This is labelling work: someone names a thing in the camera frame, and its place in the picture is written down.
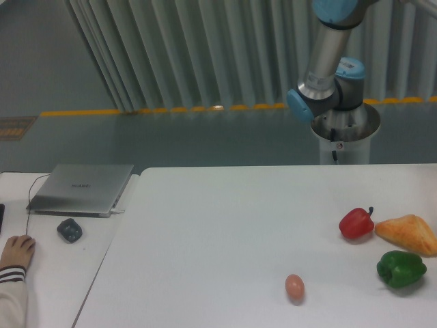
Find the striped sleeve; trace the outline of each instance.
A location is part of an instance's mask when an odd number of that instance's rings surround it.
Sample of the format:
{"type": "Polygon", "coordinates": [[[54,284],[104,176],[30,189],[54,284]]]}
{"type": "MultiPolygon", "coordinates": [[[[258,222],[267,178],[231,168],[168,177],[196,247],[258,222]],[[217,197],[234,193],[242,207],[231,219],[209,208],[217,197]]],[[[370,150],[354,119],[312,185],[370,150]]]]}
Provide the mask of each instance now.
{"type": "Polygon", "coordinates": [[[6,266],[0,270],[0,284],[3,282],[23,282],[26,270],[23,266],[6,266]]]}

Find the silver laptop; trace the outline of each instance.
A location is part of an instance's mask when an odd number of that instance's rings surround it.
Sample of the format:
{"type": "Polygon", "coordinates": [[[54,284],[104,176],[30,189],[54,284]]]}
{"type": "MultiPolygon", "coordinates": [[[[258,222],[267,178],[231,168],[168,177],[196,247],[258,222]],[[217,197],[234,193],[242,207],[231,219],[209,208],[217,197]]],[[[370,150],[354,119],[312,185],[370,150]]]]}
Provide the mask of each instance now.
{"type": "Polygon", "coordinates": [[[30,202],[33,214],[110,217],[133,165],[59,164],[30,202]]]}

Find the egg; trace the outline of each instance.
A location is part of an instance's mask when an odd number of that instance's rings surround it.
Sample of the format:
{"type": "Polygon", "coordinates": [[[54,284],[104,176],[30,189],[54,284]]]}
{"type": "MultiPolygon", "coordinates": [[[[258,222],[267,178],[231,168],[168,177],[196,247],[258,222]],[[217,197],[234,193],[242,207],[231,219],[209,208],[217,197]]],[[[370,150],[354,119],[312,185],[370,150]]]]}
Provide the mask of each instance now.
{"type": "Polygon", "coordinates": [[[298,275],[289,275],[285,280],[285,290],[293,300],[300,301],[305,293],[305,285],[298,275]]]}

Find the blue joint cap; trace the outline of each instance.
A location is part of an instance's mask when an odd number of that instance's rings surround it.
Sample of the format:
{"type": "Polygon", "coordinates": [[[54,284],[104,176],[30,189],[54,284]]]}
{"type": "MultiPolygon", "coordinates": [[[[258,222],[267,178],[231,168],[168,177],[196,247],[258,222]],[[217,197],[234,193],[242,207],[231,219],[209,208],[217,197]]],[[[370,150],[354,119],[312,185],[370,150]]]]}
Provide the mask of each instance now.
{"type": "Polygon", "coordinates": [[[313,11],[322,22],[335,24],[349,17],[357,4],[358,0],[313,0],[313,11]]]}
{"type": "Polygon", "coordinates": [[[351,57],[343,57],[337,67],[335,75],[343,79],[361,80],[366,76],[364,64],[351,57]]]}
{"type": "Polygon", "coordinates": [[[311,122],[314,120],[313,112],[310,110],[302,97],[299,96],[299,94],[293,89],[287,93],[287,104],[293,111],[293,114],[301,122],[311,122]]]}

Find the toy vegetable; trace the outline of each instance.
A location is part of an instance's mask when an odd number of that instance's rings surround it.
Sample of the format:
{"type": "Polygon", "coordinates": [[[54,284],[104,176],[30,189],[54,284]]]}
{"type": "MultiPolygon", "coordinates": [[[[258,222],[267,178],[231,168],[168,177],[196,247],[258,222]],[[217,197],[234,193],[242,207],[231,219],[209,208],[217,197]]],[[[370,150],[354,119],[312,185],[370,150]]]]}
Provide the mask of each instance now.
{"type": "Polygon", "coordinates": [[[389,251],[376,265],[378,275],[392,288],[401,288],[418,281],[426,272],[422,258],[407,251],[389,251]]]}
{"type": "Polygon", "coordinates": [[[371,232],[375,226],[370,219],[372,212],[373,207],[369,207],[368,213],[363,208],[351,210],[340,221],[339,228],[341,234],[348,239],[356,239],[371,232]]]}

